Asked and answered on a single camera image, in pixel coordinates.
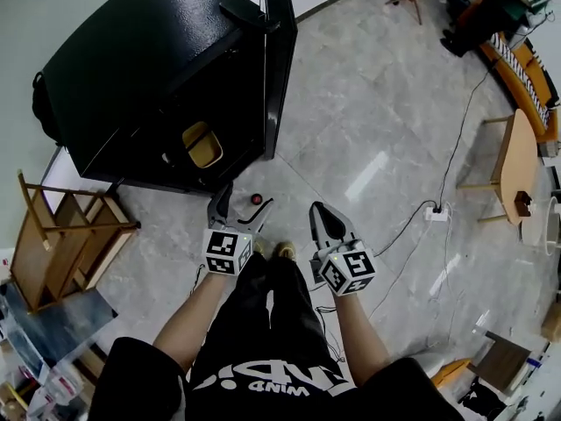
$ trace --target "light wood coffee table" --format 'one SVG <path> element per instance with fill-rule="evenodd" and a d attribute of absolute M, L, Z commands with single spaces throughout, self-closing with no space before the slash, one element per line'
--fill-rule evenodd
<path fill-rule="evenodd" d="M 536 135 L 526 114 L 520 109 L 505 118 L 484 120 L 484 124 L 507 122 L 499 158 L 488 184 L 460 185 L 458 189 L 494 190 L 505 211 L 504 215 L 480 218 L 481 223 L 508 220 L 519 225 L 522 218 L 515 207 L 516 194 L 525 191 L 531 196 L 537 171 Z"/>

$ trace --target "sofa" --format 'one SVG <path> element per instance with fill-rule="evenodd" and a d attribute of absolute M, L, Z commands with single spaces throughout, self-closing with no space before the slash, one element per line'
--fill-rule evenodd
<path fill-rule="evenodd" d="M 481 0 L 468 7 L 458 18 L 457 25 L 470 16 Z M 538 144 L 557 144 L 557 106 L 559 97 L 536 50 L 526 39 L 514 51 L 510 50 L 503 33 L 499 32 L 479 50 L 494 64 L 495 70 L 508 88 L 518 107 L 532 125 Z"/>

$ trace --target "small red object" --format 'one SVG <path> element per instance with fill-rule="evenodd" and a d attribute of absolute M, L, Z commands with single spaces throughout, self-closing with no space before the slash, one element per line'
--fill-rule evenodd
<path fill-rule="evenodd" d="M 254 193 L 252 195 L 252 203 L 256 206 L 259 206 L 261 203 L 263 203 L 263 196 L 261 196 L 259 193 Z"/>

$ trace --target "black backpack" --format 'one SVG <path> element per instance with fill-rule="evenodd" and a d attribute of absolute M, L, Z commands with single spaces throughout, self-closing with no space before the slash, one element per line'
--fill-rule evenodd
<path fill-rule="evenodd" d="M 60 135 L 59 126 L 54 119 L 53 108 L 46 93 L 45 78 L 42 72 L 38 72 L 33 78 L 33 114 L 41 122 L 43 131 L 56 142 L 58 146 L 64 146 Z"/>

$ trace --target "white power outlet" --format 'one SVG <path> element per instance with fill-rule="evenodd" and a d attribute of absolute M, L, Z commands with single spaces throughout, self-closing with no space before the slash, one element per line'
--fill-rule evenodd
<path fill-rule="evenodd" d="M 434 207 L 428 207 L 424 212 L 424 219 L 427 221 L 448 221 L 448 208 L 443 208 L 440 212 L 435 212 Z"/>

